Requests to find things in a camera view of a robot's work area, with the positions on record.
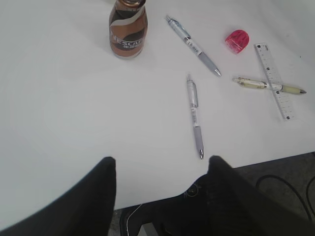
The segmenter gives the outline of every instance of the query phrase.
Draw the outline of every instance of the brown bottle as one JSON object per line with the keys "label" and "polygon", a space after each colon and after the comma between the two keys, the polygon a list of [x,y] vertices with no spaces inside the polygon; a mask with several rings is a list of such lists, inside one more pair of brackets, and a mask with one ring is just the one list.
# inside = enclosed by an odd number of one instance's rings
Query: brown bottle
{"label": "brown bottle", "polygon": [[147,34],[146,0],[116,0],[109,17],[110,46],[121,58],[134,58],[141,52]]}

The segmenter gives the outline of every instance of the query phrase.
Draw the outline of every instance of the yellow pen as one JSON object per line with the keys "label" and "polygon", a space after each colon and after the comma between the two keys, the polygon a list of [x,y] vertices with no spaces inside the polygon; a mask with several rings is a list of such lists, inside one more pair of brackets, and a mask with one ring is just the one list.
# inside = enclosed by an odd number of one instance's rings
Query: yellow pen
{"label": "yellow pen", "polygon": [[270,90],[275,90],[275,91],[287,92],[291,94],[305,94],[306,93],[306,91],[304,91],[303,89],[286,86],[286,85],[278,85],[278,84],[273,84],[273,83],[271,84],[272,87],[270,87],[268,82],[250,80],[250,79],[245,79],[242,77],[233,78],[233,81],[238,83],[242,87],[251,88],[251,89],[270,89]]}

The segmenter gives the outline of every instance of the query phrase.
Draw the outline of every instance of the ballpoint pen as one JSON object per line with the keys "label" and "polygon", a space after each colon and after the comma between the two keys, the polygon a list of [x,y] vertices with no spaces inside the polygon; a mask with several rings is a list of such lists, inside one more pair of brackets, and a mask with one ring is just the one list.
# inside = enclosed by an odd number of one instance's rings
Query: ballpoint pen
{"label": "ballpoint pen", "polygon": [[190,34],[184,27],[168,15],[165,17],[171,28],[177,33],[178,36],[190,47],[190,49],[197,55],[197,57],[216,75],[221,76],[217,66],[208,58],[208,56],[200,49],[200,47],[191,39]]}
{"label": "ballpoint pen", "polygon": [[274,91],[281,91],[281,92],[287,92],[291,94],[305,94],[306,91],[303,89],[290,87],[286,85],[278,85],[278,84],[271,84],[271,87],[269,83],[264,81],[256,81],[256,80],[250,80],[245,78],[233,78],[234,82],[237,82],[240,86],[245,88],[251,88],[251,89],[270,89]]}
{"label": "ballpoint pen", "polygon": [[203,159],[203,142],[201,136],[201,128],[198,120],[197,108],[198,108],[198,96],[197,96],[197,88],[194,81],[190,78],[190,75],[187,76],[187,89],[190,103],[190,111],[192,117],[192,125],[193,125],[193,133],[196,141],[196,148],[198,154]]}

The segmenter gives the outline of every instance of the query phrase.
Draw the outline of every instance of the pink object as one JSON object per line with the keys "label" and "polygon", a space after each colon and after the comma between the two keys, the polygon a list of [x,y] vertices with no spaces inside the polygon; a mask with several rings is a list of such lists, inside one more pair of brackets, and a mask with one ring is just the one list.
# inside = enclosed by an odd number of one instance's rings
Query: pink object
{"label": "pink object", "polygon": [[248,45],[249,41],[248,34],[244,30],[238,29],[226,38],[225,43],[233,53],[238,54]]}

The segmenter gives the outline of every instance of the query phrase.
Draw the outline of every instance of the gray carpet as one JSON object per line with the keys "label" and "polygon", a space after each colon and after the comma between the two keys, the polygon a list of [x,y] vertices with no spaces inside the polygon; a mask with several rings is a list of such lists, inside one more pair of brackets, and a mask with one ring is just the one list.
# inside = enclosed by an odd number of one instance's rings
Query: gray carpet
{"label": "gray carpet", "polygon": [[[308,153],[292,156],[275,161],[259,163],[250,166],[236,168],[236,171],[248,182],[255,186],[256,181],[264,175],[277,175],[288,181],[302,196],[306,202],[306,185],[315,176],[315,155]],[[285,208],[307,219],[305,210],[295,194],[282,182],[276,179],[265,179],[259,188],[269,198],[278,202]],[[315,181],[310,186],[310,201],[315,208]],[[119,218],[121,210],[114,212],[111,229],[108,236],[119,236]]]}

